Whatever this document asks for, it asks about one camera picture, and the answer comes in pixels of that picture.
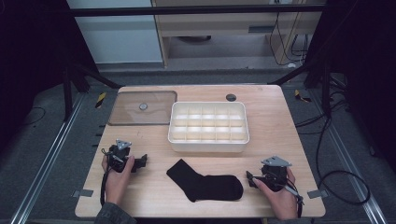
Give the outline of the black sock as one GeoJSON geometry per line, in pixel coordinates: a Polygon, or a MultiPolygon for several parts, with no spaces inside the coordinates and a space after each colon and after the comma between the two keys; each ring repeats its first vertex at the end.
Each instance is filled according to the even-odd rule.
{"type": "Polygon", "coordinates": [[[180,159],[166,174],[195,203],[202,200],[237,201],[244,193],[240,180],[234,175],[201,175],[180,159]]]}

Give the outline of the metal floor rail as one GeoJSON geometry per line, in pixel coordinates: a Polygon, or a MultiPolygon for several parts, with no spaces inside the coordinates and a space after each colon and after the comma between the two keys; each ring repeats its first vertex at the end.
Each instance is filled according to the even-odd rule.
{"type": "Polygon", "coordinates": [[[356,202],[350,201],[348,204],[354,206],[361,206],[370,220],[371,224],[389,224],[385,215],[383,214],[374,194],[368,187],[367,182],[364,180],[361,171],[359,170],[356,163],[351,158],[350,154],[347,152],[346,145],[344,144],[339,132],[336,130],[335,126],[332,124],[332,120],[327,118],[321,108],[321,100],[319,99],[319,94],[316,91],[309,90],[312,102],[317,108],[320,118],[323,120],[324,124],[319,131],[318,144],[316,146],[315,155],[315,165],[316,172],[318,174],[321,186],[325,189],[324,181],[327,177],[331,175],[345,175],[350,185],[352,186],[358,200],[356,202]],[[337,154],[338,160],[342,164],[341,170],[331,170],[326,174],[322,174],[319,168],[319,152],[323,139],[323,135],[327,133],[330,136],[330,141],[332,142],[335,153],[337,154]]]}
{"type": "Polygon", "coordinates": [[[38,172],[36,173],[30,188],[23,197],[23,200],[21,201],[18,209],[12,216],[9,224],[25,224],[28,217],[30,216],[31,211],[38,199],[38,196],[41,193],[48,179],[52,167],[55,164],[61,149],[63,148],[64,142],[69,135],[73,124],[75,123],[84,98],[85,93],[77,94],[76,101],[73,103],[72,106],[72,112],[70,113],[68,119],[63,122],[60,131],[57,133],[54,141],[52,142],[49,148],[49,152],[47,153],[38,172]]]}

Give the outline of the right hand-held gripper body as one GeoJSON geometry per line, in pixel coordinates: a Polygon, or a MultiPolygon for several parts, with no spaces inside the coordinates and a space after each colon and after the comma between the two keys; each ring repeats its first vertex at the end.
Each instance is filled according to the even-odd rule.
{"type": "Polygon", "coordinates": [[[280,191],[287,185],[287,168],[291,163],[278,156],[262,160],[263,182],[271,191],[280,191]]]}

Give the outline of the person's right hand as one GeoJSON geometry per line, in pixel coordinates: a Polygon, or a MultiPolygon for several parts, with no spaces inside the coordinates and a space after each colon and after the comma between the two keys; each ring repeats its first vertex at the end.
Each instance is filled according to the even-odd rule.
{"type": "Polygon", "coordinates": [[[252,180],[269,201],[277,219],[284,221],[298,217],[297,199],[292,193],[286,189],[273,192],[259,179],[253,177],[252,180]]]}

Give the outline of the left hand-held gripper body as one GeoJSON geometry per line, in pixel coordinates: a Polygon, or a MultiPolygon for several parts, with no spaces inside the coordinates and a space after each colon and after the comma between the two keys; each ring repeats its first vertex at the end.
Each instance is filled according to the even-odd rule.
{"type": "Polygon", "coordinates": [[[131,142],[116,140],[116,144],[112,145],[107,152],[107,164],[116,172],[121,173],[128,161],[131,142]]]}

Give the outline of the dark curtain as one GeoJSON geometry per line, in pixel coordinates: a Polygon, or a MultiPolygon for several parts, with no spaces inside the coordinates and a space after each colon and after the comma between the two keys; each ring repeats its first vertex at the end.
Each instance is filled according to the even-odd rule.
{"type": "Polygon", "coordinates": [[[67,0],[0,0],[0,152],[69,63],[97,70],[76,20],[50,14],[67,9],[67,0]]]}
{"type": "Polygon", "coordinates": [[[331,70],[371,145],[396,174],[396,0],[327,0],[309,52],[337,29],[331,70]]]}

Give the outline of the yellow black striped tape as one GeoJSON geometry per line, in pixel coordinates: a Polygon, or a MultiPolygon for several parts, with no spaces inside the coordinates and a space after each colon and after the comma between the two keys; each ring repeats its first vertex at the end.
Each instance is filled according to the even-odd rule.
{"type": "Polygon", "coordinates": [[[95,107],[95,108],[100,108],[100,107],[102,106],[103,101],[105,100],[105,98],[106,98],[106,92],[101,92],[101,93],[99,94],[98,98],[97,98],[97,101],[96,101],[94,107],[95,107]]]}
{"type": "Polygon", "coordinates": [[[295,99],[306,102],[306,103],[312,102],[309,97],[303,97],[298,90],[294,91],[294,97],[295,97],[295,99]]]}

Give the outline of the black metal stand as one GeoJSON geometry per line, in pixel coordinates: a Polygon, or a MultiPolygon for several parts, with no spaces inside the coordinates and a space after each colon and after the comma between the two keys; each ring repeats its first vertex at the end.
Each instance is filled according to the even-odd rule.
{"type": "Polygon", "coordinates": [[[70,63],[63,70],[64,121],[69,120],[73,113],[71,85],[74,85],[78,92],[88,92],[91,87],[85,76],[92,77],[111,89],[121,88],[120,84],[101,76],[97,71],[93,71],[81,64],[70,63]]]}
{"type": "Polygon", "coordinates": [[[304,85],[307,88],[312,88],[321,81],[321,108],[325,116],[329,118],[331,116],[331,105],[330,105],[330,65],[329,62],[324,60],[312,60],[304,65],[296,68],[286,74],[285,76],[269,82],[269,85],[281,86],[288,80],[291,80],[303,72],[308,72],[308,76],[305,78],[304,85]]]}

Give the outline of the white divided storage box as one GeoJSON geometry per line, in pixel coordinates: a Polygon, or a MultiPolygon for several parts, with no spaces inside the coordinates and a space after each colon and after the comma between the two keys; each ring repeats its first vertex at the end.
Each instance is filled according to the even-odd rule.
{"type": "Polygon", "coordinates": [[[246,107],[239,102],[176,102],[168,141],[176,152],[242,152],[249,142],[246,107]]]}

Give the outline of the grey tape strip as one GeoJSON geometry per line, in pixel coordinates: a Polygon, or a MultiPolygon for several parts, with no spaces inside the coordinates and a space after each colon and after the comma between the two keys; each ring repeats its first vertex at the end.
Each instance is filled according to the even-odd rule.
{"type": "Polygon", "coordinates": [[[329,196],[328,192],[324,189],[316,189],[316,190],[312,190],[312,191],[308,191],[307,195],[310,199],[314,199],[314,198],[326,198],[329,196]]]}
{"type": "Polygon", "coordinates": [[[72,193],[72,197],[79,198],[79,197],[91,197],[93,195],[93,191],[91,189],[79,189],[75,190],[72,193]]]}

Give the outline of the person's left hand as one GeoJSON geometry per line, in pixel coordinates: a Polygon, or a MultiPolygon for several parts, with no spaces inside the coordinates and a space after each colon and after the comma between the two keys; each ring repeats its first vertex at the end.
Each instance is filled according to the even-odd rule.
{"type": "Polygon", "coordinates": [[[105,186],[105,201],[107,203],[121,205],[123,195],[131,179],[131,170],[133,166],[134,156],[129,156],[124,170],[121,173],[114,170],[108,172],[105,186]]]}

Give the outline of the black horizontal bar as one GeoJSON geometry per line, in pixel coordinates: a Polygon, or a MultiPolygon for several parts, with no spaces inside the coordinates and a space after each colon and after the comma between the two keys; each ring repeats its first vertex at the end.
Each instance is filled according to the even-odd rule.
{"type": "Polygon", "coordinates": [[[242,5],[242,6],[188,6],[188,7],[122,7],[122,8],[79,8],[69,9],[65,14],[74,17],[96,16],[146,16],[146,15],[189,15],[230,13],[272,13],[272,12],[318,12],[326,4],[302,5],[242,5]]]}

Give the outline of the white cabinet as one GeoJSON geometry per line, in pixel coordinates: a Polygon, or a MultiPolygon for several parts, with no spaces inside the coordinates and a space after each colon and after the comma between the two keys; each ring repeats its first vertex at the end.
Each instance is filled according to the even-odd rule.
{"type": "MultiPolygon", "coordinates": [[[[66,0],[71,9],[151,7],[150,0],[66,0]]],[[[153,16],[76,17],[97,64],[161,63],[153,16]]]]}

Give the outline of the transparent lid with knob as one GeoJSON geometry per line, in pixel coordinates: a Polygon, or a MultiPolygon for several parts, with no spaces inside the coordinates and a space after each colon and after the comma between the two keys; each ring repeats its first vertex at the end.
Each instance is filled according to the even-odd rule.
{"type": "Polygon", "coordinates": [[[168,125],[175,91],[125,91],[117,95],[108,124],[112,126],[168,125]]]}

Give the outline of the light wooden cabinet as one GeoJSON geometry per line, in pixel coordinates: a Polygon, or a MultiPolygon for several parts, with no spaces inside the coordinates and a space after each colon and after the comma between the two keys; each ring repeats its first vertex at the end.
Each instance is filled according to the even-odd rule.
{"type": "MultiPolygon", "coordinates": [[[[150,0],[155,7],[300,5],[326,0],[150,0]]],[[[157,15],[155,21],[163,40],[176,36],[265,34],[277,63],[291,60],[292,41],[297,35],[312,35],[319,12],[272,12],[157,15]]]]}

